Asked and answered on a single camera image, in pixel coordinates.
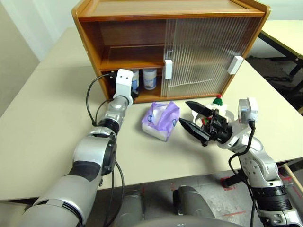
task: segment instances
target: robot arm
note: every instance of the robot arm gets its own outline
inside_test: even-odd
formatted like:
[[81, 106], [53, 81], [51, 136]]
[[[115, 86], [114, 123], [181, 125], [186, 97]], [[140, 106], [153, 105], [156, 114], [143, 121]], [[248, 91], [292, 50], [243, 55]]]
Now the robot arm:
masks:
[[194, 123], [180, 118], [182, 126], [199, 139], [203, 146], [210, 140], [217, 141], [222, 149], [229, 149], [238, 155], [242, 169], [248, 179], [252, 196], [257, 201], [257, 212], [264, 226], [296, 226], [303, 227], [298, 212], [292, 207], [286, 189], [278, 175], [275, 161], [265, 152], [262, 143], [252, 138], [249, 144], [250, 126], [257, 121], [258, 106], [253, 98], [239, 101], [239, 119], [228, 124], [218, 114], [218, 110], [210, 110], [205, 106], [187, 101], [187, 105], [206, 117], [211, 117], [207, 125], [199, 128]]
[[23, 215], [20, 227], [85, 226], [102, 176], [111, 173], [116, 160], [116, 138], [126, 109], [133, 103], [130, 96], [133, 73], [120, 69], [117, 93], [107, 110], [74, 151], [70, 172]]

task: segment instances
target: wooden shelf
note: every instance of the wooden shelf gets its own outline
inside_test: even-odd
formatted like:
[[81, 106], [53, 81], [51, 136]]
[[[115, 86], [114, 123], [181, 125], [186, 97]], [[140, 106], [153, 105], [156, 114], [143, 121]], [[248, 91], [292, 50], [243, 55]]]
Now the wooden shelf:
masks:
[[162, 68], [163, 53], [164, 45], [106, 47], [100, 71]]
[[140, 95], [134, 103], [147, 103], [158, 100], [161, 96], [161, 80], [157, 81], [158, 85], [154, 90], [146, 90], [143, 86], [140, 90]]

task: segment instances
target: ribbed plastic door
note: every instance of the ribbed plastic door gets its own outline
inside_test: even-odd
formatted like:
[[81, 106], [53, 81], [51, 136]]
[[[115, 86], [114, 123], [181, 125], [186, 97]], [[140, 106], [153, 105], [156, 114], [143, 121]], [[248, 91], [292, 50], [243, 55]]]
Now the ribbed plastic door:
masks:
[[173, 61], [172, 79], [162, 77], [161, 96], [220, 93], [235, 55], [248, 46], [260, 17], [168, 19], [164, 59]]

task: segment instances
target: white bottle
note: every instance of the white bottle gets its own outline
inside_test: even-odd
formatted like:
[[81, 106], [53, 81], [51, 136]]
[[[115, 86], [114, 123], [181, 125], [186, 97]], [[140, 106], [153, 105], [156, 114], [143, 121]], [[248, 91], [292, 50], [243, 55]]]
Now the white bottle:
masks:
[[144, 88], [153, 90], [157, 84], [157, 69], [143, 69]]
[[132, 79], [132, 90], [137, 90], [139, 87], [139, 70], [132, 70], [134, 73], [133, 79]]

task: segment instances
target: wire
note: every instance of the wire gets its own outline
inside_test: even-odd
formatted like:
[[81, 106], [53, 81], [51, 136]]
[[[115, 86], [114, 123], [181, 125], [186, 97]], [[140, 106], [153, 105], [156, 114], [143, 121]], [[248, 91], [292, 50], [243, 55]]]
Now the wire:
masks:
[[236, 154], [233, 154], [229, 159], [228, 159], [228, 165], [229, 167], [231, 168], [232, 172], [238, 177], [240, 178], [248, 187], [249, 187], [249, 184], [247, 182], [246, 179], [244, 179], [242, 176], [240, 176], [235, 170], [234, 168], [232, 167], [232, 160], [237, 157], [237, 156], [241, 156], [241, 155], [245, 155], [249, 150], [250, 150], [250, 146], [251, 146], [251, 142], [252, 142], [252, 138], [255, 134], [255, 130], [256, 130], [256, 127], [255, 127], [255, 122], [254, 121], [249, 121], [249, 126], [251, 128], [251, 132], [250, 132], [250, 136], [249, 136], [249, 139], [248, 139], [248, 144], [245, 148], [245, 150], [241, 153], [236, 153]]
[[105, 76], [109, 76], [109, 74], [104, 74], [104, 75], [101, 75], [101, 76], [95, 78], [95, 79], [90, 83], [89, 88], [88, 88], [88, 90], [87, 90], [87, 92], [86, 92], [86, 109], [87, 109], [87, 112], [89, 113], [89, 117], [90, 117], [90, 119], [91, 119], [91, 122], [92, 122], [93, 126], [96, 126], [97, 123], [95, 122], [93, 116], [91, 115], [90, 109], [89, 109], [89, 94], [90, 94], [91, 87], [94, 85], [94, 83], [95, 83], [97, 80], [99, 80], [99, 79], [101, 79], [101, 78], [103, 78], [103, 77], [105, 77]]
[[256, 198], [253, 197], [253, 194], [251, 192], [251, 186], [248, 184], [247, 180], [244, 179], [241, 175], [239, 175], [232, 167], [232, 160], [237, 157], [237, 156], [241, 156], [241, 155], [245, 155], [249, 150], [250, 150], [250, 146], [251, 146], [251, 142], [252, 142], [252, 138], [255, 134], [255, 130], [256, 130], [256, 127], [255, 127], [255, 121], [249, 121], [249, 126], [251, 128], [251, 132], [250, 132], [250, 136], [248, 138], [248, 143], [247, 143], [247, 146], [245, 148], [245, 150], [241, 153], [236, 153], [236, 154], [233, 154], [229, 159], [228, 159], [228, 165], [229, 167], [231, 168], [232, 172], [240, 179], [242, 180], [246, 185], [247, 185], [247, 188], [248, 188], [248, 191], [250, 193], [250, 197], [252, 199], [252, 209], [251, 209], [251, 214], [250, 214], [250, 227], [253, 227], [253, 223], [254, 223], [254, 215], [255, 215], [255, 206], [256, 206]]
[[109, 210], [110, 210], [110, 207], [112, 206], [112, 201], [113, 201], [113, 196], [114, 196], [114, 181], [115, 181], [114, 170], [112, 170], [112, 188], [111, 188], [108, 208], [106, 210], [106, 215], [105, 215], [105, 219], [104, 219], [104, 222], [103, 222], [103, 227], [106, 226], [106, 223], [107, 223], [107, 220], [108, 220], [108, 217], [109, 217]]
[[95, 123], [96, 123], [96, 126], [97, 126], [97, 117], [98, 117], [98, 113], [99, 113], [99, 110], [100, 108], [103, 106], [104, 103], [106, 102], [111, 102], [113, 101], [114, 99], [110, 98], [108, 100], [105, 100], [103, 103], [100, 104], [100, 106], [98, 107], [97, 111], [96, 111], [96, 115], [95, 115]]
[[256, 206], [256, 198], [253, 198], [252, 199], [251, 214], [250, 214], [250, 227], [254, 226], [255, 206]]
[[121, 181], [122, 181], [122, 189], [121, 189], [121, 200], [120, 200], [120, 204], [119, 204], [119, 208], [117, 209], [116, 213], [114, 214], [114, 216], [110, 219], [110, 221], [106, 224], [106, 225], [103, 225], [103, 227], [109, 227], [113, 222], [114, 220], [116, 219], [116, 217], [118, 216], [119, 214], [119, 211], [122, 207], [122, 202], [123, 202], [123, 197], [124, 197], [124, 190], [125, 190], [125, 183], [124, 183], [124, 176], [123, 176], [123, 172], [122, 172], [122, 169], [120, 167], [120, 165], [118, 164], [118, 162], [116, 161], [115, 162], [118, 170], [119, 170], [119, 173], [121, 175]]

